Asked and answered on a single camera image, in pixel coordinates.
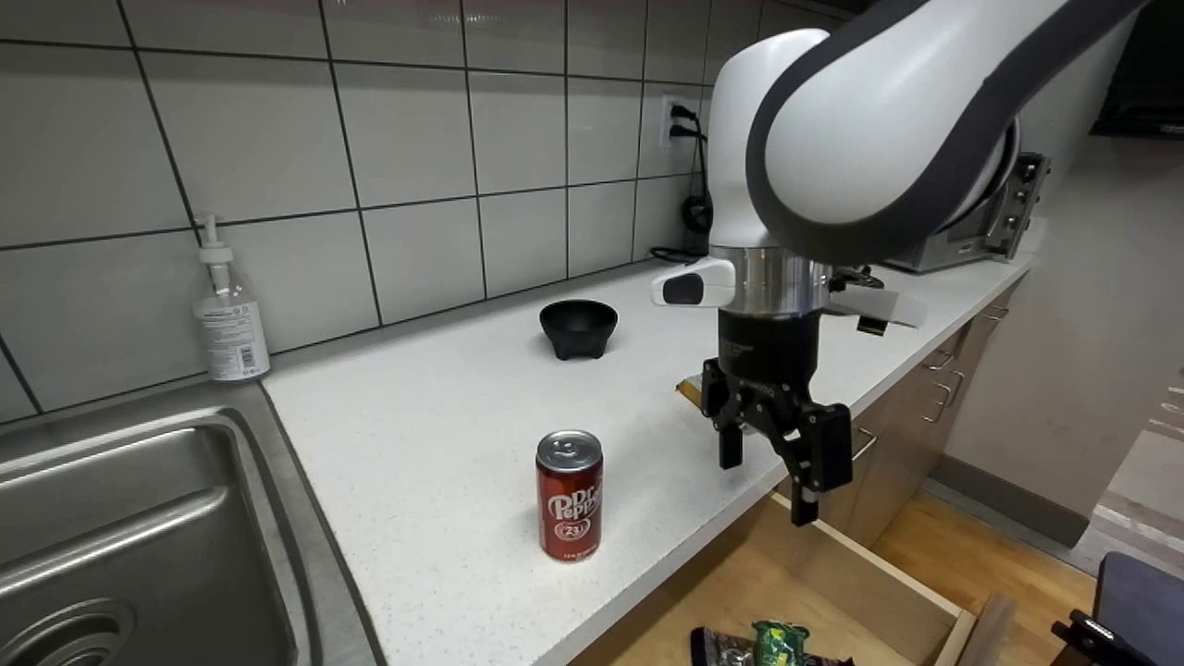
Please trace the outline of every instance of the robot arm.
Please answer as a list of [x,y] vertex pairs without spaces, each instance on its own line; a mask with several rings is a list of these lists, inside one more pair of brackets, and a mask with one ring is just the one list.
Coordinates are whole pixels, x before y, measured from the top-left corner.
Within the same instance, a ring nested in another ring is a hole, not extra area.
[[743,424],[791,477],[791,519],[852,482],[852,413],[809,400],[835,267],[888,259],[993,196],[1013,116],[1144,0],[880,0],[835,35],[731,57],[710,109],[719,358],[703,413],[722,465]]

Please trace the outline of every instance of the kitchen counter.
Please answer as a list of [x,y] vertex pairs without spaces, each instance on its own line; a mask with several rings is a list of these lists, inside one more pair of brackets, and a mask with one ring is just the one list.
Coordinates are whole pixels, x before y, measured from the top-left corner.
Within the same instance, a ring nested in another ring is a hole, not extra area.
[[[327,508],[387,664],[567,664],[754,508],[785,465],[719,439],[674,385],[713,354],[713,311],[650,304],[658,269],[530,294],[283,358],[266,394]],[[933,276],[877,269],[927,311],[916,331],[825,318],[815,400],[864,411],[943,338],[1010,287],[1021,263]],[[558,363],[541,306],[609,304],[600,363]],[[551,564],[537,540],[537,439],[604,439],[604,544]]]

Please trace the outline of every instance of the wooden drawer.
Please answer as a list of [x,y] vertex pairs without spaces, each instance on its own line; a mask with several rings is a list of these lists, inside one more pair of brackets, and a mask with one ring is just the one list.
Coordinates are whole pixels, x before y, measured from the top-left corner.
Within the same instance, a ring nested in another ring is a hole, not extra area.
[[683,666],[694,624],[751,634],[757,617],[808,624],[809,651],[857,666],[962,666],[974,616],[898,574],[825,523],[787,524],[782,497],[754,508],[577,664]]

